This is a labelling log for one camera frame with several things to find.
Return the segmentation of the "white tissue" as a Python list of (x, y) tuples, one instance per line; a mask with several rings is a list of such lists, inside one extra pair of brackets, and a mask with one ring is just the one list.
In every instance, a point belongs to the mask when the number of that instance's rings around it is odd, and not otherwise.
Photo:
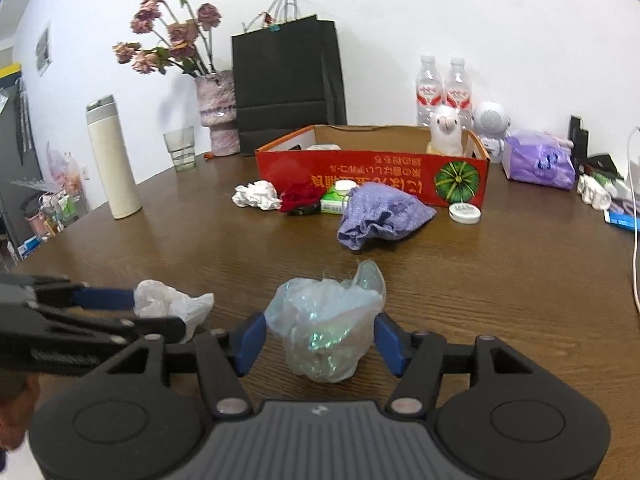
[(212, 292), (191, 297), (155, 280), (144, 280), (134, 290), (134, 313), (138, 318), (180, 318), (186, 326), (182, 344), (192, 339), (214, 304)]

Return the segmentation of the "clear plastic bag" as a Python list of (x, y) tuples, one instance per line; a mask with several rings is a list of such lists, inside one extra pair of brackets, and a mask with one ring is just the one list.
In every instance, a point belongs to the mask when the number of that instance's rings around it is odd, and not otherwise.
[(386, 284), (372, 260), (350, 280), (292, 278), (265, 310), (269, 329), (282, 341), (297, 376), (335, 384), (355, 374), (373, 344), (373, 324), (383, 312)]

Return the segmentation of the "white alpaca plush toy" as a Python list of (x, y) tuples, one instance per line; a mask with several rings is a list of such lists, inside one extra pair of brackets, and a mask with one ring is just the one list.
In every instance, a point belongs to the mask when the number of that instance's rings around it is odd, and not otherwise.
[(462, 118), (455, 108), (448, 105), (437, 107), (431, 114), (430, 133), (427, 154), (454, 157), (464, 155)]

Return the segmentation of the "cotton swab plastic box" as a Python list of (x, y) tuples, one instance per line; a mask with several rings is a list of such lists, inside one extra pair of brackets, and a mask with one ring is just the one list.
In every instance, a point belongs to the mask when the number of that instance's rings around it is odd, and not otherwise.
[(331, 143), (312, 144), (305, 148), (305, 151), (341, 151), (341, 147)]

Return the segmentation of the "purple cloth pouch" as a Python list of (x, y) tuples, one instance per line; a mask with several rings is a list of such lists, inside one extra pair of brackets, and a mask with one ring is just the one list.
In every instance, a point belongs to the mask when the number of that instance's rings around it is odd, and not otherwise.
[(427, 225), (436, 210), (392, 186), (368, 182), (348, 194), (336, 238), (356, 252), (369, 240), (397, 242)]

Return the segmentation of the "red cloth item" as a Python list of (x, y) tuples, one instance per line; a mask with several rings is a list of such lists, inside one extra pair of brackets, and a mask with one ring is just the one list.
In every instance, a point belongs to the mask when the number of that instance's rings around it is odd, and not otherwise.
[(311, 181), (292, 183), (280, 195), (280, 211), (288, 216), (318, 214), (324, 194), (326, 188), (314, 185)]

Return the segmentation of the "clear drinking glass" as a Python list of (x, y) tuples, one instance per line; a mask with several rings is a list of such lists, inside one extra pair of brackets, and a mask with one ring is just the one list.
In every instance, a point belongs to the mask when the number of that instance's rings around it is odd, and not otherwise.
[(176, 171), (195, 167), (195, 136), (192, 126), (166, 132), (164, 141)]

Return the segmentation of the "cream thermos bottle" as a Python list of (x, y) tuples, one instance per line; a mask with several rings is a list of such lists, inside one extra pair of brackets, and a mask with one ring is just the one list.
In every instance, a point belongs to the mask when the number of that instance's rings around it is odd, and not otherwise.
[(142, 203), (130, 167), (114, 96), (87, 105), (86, 119), (96, 168), (115, 220), (132, 216)]

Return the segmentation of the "red cardboard tray box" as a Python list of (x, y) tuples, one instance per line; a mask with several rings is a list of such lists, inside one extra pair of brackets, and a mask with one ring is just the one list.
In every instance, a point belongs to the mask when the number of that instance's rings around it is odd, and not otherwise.
[[(461, 157), (427, 154), (430, 129), (410, 126), (314, 125), (258, 148), (259, 175), (282, 193), (296, 182), (330, 188), (337, 180), (383, 183), (424, 204), (483, 206), (489, 155), (477, 136), (463, 131)], [(331, 143), (341, 151), (305, 151)]]

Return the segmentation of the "white robot speaker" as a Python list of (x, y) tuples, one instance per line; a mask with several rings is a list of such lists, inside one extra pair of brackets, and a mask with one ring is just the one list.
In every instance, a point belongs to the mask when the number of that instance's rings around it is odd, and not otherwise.
[(504, 141), (508, 135), (510, 123), (506, 109), (497, 102), (480, 102), (474, 110), (474, 132), (483, 143), (493, 164), (500, 164), (502, 161)]

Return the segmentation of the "left clear water bottle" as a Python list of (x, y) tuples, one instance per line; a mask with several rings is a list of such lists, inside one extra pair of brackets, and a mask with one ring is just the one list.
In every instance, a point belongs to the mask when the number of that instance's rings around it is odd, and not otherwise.
[(422, 55), (421, 67), (416, 75), (416, 116), (418, 125), (428, 127), (431, 116), (442, 105), (444, 87), (434, 56)]

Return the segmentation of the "right clear water bottle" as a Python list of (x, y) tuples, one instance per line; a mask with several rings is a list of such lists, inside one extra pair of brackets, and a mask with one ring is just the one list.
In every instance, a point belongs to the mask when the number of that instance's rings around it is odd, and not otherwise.
[(471, 129), (473, 125), (472, 86), (465, 69), (464, 58), (451, 59), (444, 80), (444, 90), (446, 103), (458, 111), (462, 127)]

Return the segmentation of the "blue flat package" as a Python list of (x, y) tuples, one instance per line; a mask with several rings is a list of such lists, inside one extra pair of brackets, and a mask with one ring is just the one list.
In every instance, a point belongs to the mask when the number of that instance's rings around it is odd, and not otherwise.
[(603, 213), (603, 218), (610, 226), (616, 226), (616, 228), (629, 232), (637, 231), (640, 226), (640, 222), (635, 216), (623, 212), (607, 210)]

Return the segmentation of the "dried pink flower bouquet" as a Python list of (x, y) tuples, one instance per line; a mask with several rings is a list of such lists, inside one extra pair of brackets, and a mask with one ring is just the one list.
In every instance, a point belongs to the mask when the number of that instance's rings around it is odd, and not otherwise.
[(190, 0), (141, 0), (130, 22), (131, 32), (151, 35), (156, 44), (145, 47), (139, 41), (121, 41), (113, 52), (120, 65), (129, 65), (143, 75), (164, 74), (177, 67), (194, 79), (216, 73), (213, 31), (222, 15), (211, 3), (198, 8)]

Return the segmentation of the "black paper shopping bag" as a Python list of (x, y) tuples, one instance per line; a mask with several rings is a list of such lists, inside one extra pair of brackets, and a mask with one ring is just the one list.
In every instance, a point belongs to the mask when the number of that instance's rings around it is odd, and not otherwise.
[(240, 150), (312, 125), (347, 122), (335, 23), (303, 18), (297, 0), (273, 0), (232, 38)]

